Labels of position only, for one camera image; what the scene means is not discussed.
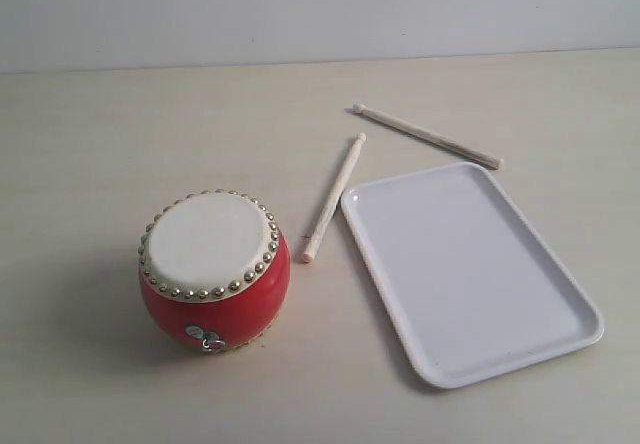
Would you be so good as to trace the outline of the wooden drumstick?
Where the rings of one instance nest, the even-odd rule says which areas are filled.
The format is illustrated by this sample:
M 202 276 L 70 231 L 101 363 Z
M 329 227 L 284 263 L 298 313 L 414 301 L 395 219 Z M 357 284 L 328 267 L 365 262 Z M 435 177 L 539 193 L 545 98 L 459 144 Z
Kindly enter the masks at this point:
M 490 169 L 498 170 L 504 164 L 504 160 L 498 156 L 494 156 L 492 154 L 466 146 L 451 138 L 424 129 L 420 126 L 417 126 L 401 118 L 392 116 L 390 114 L 384 113 L 380 110 L 367 107 L 364 104 L 355 103 L 351 106 L 350 111 L 356 115 L 364 116 L 367 119 L 376 121 L 397 131 L 409 134 L 429 144 L 440 147 L 448 152 L 470 159 L 473 162 L 481 164 Z
M 342 192 L 346 188 L 348 180 L 356 163 L 358 162 L 361 149 L 366 140 L 366 134 L 359 133 L 354 138 L 353 143 L 346 154 L 339 172 L 327 194 L 310 238 L 302 252 L 301 259 L 305 264 L 311 263 L 318 253 L 319 247 L 326 233 L 326 229 L 335 213 Z

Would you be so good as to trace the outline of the small red drum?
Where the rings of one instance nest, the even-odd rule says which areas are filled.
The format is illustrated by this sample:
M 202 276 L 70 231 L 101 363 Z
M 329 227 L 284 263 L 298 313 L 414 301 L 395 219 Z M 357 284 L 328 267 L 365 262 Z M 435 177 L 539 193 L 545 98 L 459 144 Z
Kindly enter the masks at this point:
M 274 214 L 235 190 L 204 190 L 154 216 L 138 247 L 138 277 L 159 328 L 203 354 L 235 350 L 274 322 L 290 253 Z

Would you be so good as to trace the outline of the white rectangular plastic tray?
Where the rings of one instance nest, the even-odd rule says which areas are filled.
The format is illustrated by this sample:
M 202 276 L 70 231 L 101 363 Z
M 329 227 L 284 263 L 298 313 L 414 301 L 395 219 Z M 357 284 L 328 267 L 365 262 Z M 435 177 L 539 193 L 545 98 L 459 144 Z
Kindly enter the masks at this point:
M 497 181 L 454 163 L 341 209 L 415 372 L 454 389 L 597 343 L 604 320 Z

